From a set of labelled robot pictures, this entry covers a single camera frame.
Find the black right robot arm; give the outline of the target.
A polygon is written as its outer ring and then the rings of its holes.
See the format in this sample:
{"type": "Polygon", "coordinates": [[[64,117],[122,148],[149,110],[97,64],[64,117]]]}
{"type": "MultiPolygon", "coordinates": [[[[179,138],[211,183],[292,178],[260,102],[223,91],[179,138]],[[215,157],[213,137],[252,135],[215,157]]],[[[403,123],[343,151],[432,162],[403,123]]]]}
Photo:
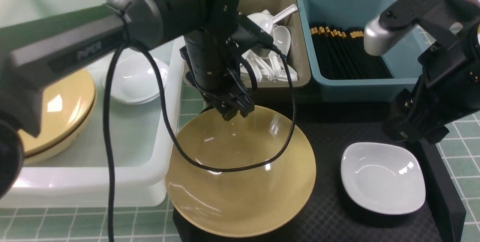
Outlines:
{"type": "Polygon", "coordinates": [[[419,57],[412,91],[391,103],[384,133],[393,141],[439,143],[449,124],[479,111],[479,6],[467,0],[397,0],[366,26],[364,48],[380,56],[416,26],[434,38],[419,57]]]}

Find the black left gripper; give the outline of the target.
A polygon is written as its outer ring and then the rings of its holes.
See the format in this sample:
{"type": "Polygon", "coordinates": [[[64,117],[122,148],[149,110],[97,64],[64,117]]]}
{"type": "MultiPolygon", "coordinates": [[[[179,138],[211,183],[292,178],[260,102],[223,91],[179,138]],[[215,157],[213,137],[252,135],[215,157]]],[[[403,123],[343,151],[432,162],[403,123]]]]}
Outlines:
{"type": "Polygon", "coordinates": [[[187,80],[197,88],[208,103],[225,121],[238,114],[245,118],[254,110],[254,102],[242,83],[238,56],[231,44],[218,43],[212,35],[197,29],[184,35],[181,49],[190,75],[187,80]]]}

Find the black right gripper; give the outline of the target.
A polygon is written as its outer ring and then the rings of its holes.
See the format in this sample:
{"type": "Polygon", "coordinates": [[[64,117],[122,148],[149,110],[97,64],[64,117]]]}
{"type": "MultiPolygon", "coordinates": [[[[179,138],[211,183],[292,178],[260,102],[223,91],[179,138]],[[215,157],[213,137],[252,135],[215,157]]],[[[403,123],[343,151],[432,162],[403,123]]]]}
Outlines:
{"type": "Polygon", "coordinates": [[[448,47],[434,42],[418,58],[413,90],[391,103],[382,129],[393,141],[439,143],[446,124],[479,111],[479,23],[466,23],[448,47]]]}

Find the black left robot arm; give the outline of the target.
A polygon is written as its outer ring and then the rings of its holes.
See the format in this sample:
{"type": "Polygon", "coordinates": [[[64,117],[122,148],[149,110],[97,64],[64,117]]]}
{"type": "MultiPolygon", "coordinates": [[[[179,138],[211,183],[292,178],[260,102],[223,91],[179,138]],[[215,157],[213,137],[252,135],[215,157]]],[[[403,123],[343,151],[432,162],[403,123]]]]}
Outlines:
{"type": "Polygon", "coordinates": [[[141,53],[185,38],[199,90],[224,118],[254,104],[234,77],[260,28],[238,11],[239,0],[106,0],[106,3],[1,28],[1,196],[24,163],[19,130],[41,132],[43,91],[94,61],[131,47],[141,53]]]}

